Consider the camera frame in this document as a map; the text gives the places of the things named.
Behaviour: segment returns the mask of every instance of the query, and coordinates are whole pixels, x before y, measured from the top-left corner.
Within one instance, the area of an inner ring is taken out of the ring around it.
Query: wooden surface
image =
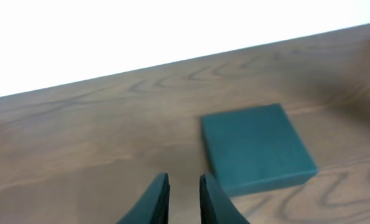
[[[0,98],[0,223],[114,223],[158,172],[170,223],[199,223],[199,117],[270,103],[322,171],[243,215],[370,223],[370,25]]]

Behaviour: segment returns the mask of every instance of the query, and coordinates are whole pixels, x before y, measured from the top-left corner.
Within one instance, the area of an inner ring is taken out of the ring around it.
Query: brown wood tabletop
[[[199,223],[199,117],[270,103],[321,172],[233,198],[239,211],[370,223],[370,25],[0,98],[0,223],[115,223],[158,172],[170,223]]]

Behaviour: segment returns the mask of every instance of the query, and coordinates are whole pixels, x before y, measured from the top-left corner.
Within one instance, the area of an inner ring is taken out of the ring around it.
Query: rectangular block
[[[210,114],[202,133],[229,196],[305,183],[318,169],[279,104]]]

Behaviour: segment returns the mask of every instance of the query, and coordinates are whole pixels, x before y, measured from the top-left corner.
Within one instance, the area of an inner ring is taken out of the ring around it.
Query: white wall
[[[0,96],[370,23],[370,0],[0,0]]]

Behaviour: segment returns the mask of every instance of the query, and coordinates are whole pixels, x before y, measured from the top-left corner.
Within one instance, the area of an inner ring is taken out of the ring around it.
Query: green block
[[[318,169],[279,104],[201,118],[207,155],[229,196],[305,183]]]

